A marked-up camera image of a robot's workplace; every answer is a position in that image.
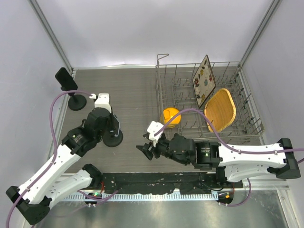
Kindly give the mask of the black phone stand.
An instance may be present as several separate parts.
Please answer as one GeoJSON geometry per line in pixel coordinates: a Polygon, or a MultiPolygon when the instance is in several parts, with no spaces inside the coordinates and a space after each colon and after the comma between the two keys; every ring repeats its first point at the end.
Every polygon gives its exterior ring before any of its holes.
{"type": "MultiPolygon", "coordinates": [[[[62,91],[70,91],[70,90],[77,90],[77,85],[70,85],[70,86],[61,86],[62,91]]],[[[72,111],[79,111],[86,106],[87,100],[83,95],[76,95],[75,93],[68,93],[70,99],[68,101],[68,107],[72,111]]]]}
{"type": "Polygon", "coordinates": [[[113,136],[109,132],[105,132],[102,139],[107,147],[117,147],[123,141],[123,133],[119,130],[118,136],[113,136]]]}

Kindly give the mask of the black phone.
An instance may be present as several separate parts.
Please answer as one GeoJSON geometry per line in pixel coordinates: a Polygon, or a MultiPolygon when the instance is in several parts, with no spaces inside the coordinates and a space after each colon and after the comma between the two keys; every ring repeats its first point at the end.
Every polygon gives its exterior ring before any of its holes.
{"type": "Polygon", "coordinates": [[[61,67],[55,74],[55,79],[60,83],[62,91],[77,90],[78,86],[66,68],[61,67]]]}

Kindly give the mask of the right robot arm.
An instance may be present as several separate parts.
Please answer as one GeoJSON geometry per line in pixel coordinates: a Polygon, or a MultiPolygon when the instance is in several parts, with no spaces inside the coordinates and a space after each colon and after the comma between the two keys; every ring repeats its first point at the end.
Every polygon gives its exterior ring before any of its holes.
{"type": "Polygon", "coordinates": [[[150,141],[136,147],[148,160],[163,156],[182,165],[192,165],[200,171],[215,170],[214,181],[224,188],[230,183],[261,175],[278,179],[301,177],[290,139],[282,138],[270,145],[231,145],[199,141],[174,134],[168,140],[162,135],[155,143],[150,141]]]}

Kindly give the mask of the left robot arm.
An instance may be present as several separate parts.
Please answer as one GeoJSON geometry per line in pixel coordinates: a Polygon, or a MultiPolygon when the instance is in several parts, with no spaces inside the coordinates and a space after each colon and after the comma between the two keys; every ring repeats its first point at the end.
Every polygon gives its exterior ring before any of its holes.
{"type": "Polygon", "coordinates": [[[94,108],[81,126],[70,130],[55,149],[52,157],[25,183],[11,186],[6,195],[30,225],[43,220],[50,210],[69,194],[83,188],[97,189],[101,172],[86,164],[73,176],[57,182],[58,178],[89,150],[95,148],[110,129],[111,110],[94,108]]]}

